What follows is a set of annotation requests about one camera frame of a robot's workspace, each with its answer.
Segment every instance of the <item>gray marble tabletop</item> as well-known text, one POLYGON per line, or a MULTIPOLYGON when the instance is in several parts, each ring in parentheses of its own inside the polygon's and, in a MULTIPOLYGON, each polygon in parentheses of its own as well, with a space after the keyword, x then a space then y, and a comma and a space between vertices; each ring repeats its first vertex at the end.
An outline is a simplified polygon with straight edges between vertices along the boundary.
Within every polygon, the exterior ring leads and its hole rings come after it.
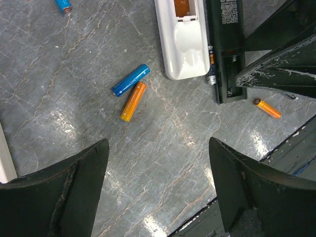
MULTIPOLYGON (((218 105, 205 77, 167 79, 153 0, 71 2, 63 16, 54 0, 0 0, 0 121, 19 176, 109 139, 93 237, 167 236, 216 196, 211 136, 259 160, 316 113, 315 102, 259 89, 218 105), (142 63, 152 72, 126 123, 130 93, 111 88, 142 63)), ((244 0, 246 34, 281 3, 244 0)))

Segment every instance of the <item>gray floor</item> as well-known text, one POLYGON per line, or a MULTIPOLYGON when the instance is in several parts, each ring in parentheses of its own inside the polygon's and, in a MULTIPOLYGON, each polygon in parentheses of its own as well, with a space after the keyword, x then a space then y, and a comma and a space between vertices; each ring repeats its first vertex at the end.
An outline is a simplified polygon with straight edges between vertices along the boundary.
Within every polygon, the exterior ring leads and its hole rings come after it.
MULTIPOLYGON (((19 176, 109 139, 93 237, 167 236, 216 195, 211 136, 259 160, 316 113, 314 102, 258 89, 217 105, 204 78, 168 80, 153 0, 72 4, 62 16, 54 0, 0 1, 0 121, 19 176), (117 98, 111 87, 142 63, 148 89, 126 123, 129 93, 117 98), (282 118, 254 107, 255 97, 282 118)), ((278 6, 245 0, 246 33, 278 6)))

